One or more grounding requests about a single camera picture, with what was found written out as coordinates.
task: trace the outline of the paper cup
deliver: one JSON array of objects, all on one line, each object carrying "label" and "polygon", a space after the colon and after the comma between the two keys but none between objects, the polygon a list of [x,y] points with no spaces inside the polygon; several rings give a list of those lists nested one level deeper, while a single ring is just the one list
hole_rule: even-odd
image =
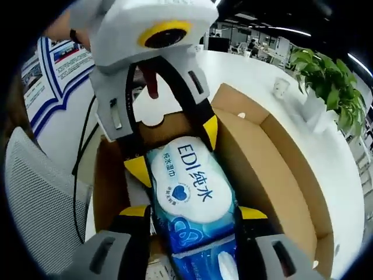
[{"label": "paper cup", "polygon": [[273,95],[278,99],[283,99],[290,83],[283,78],[276,78],[275,85],[273,86]]}]

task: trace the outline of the blue wet wipes package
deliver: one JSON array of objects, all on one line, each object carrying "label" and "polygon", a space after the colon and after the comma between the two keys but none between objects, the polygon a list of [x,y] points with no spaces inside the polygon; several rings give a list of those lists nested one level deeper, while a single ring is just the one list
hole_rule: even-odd
[{"label": "blue wet wipes package", "polygon": [[205,144],[180,137],[147,153],[154,211],[172,253],[224,238],[234,231],[234,191]]},{"label": "blue wet wipes package", "polygon": [[188,252],[173,254],[172,259],[184,280],[238,280],[234,235]]}]

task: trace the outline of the black cable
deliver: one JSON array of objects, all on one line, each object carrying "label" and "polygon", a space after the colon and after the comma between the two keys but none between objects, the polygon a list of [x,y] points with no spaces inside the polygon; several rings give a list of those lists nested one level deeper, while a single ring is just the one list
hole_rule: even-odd
[{"label": "black cable", "polygon": [[83,155],[84,155],[84,152],[86,151],[86,149],[87,149],[87,147],[88,147],[88,144],[89,144],[89,142],[91,141],[93,135],[96,133],[98,127],[99,127],[99,125],[98,125],[98,123],[97,123],[97,124],[94,126],[92,132],[88,135],[87,140],[86,140],[86,142],[85,142],[84,145],[83,145],[82,151],[80,152],[80,157],[76,160],[75,165],[74,165],[74,168],[72,169],[72,172],[71,172],[74,176],[77,175],[77,173],[78,173],[78,166],[79,166],[80,160],[82,159],[82,157],[83,157]]},{"label": "black cable", "polygon": [[92,100],[91,100],[91,103],[89,103],[89,106],[88,106],[88,111],[87,111],[87,114],[86,114],[86,119],[85,119],[84,125],[83,125],[82,135],[80,137],[80,142],[79,142],[79,147],[78,147],[78,155],[76,157],[76,163],[75,163],[75,165],[76,165],[76,174],[73,174],[74,175],[74,191],[73,191],[73,198],[72,198],[72,200],[73,200],[72,209],[73,209],[73,216],[74,216],[74,225],[75,225],[76,234],[78,235],[78,238],[79,238],[79,240],[80,240],[80,242],[82,244],[84,243],[84,240],[83,240],[83,238],[80,235],[80,232],[79,232],[79,229],[78,229],[78,222],[76,220],[76,183],[78,181],[78,165],[79,165],[80,160],[82,159],[82,151],[83,151],[82,150],[82,146],[83,146],[84,135],[86,133],[89,115],[90,115],[90,112],[91,112],[91,109],[92,109],[92,105],[93,105],[93,102],[94,102],[95,99],[96,99],[96,96],[93,96]]}]

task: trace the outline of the potted plant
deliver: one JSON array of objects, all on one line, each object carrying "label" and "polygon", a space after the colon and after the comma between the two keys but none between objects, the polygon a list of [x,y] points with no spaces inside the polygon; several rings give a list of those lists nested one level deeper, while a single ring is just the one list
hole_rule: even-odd
[{"label": "potted plant", "polygon": [[302,110],[305,121],[322,131],[335,116],[338,129],[359,136],[366,105],[346,64],[304,48],[292,53],[290,63],[295,66],[299,90],[308,94]]}]

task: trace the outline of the gray mesh fabric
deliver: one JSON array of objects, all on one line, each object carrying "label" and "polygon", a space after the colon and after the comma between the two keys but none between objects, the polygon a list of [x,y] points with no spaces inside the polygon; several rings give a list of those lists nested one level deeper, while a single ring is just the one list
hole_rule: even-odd
[{"label": "gray mesh fabric", "polygon": [[[6,149],[5,188],[13,220],[31,256],[45,273],[61,272],[80,245],[73,221],[73,176],[16,128]],[[83,239],[90,194],[91,188],[78,182],[76,214]]]}]

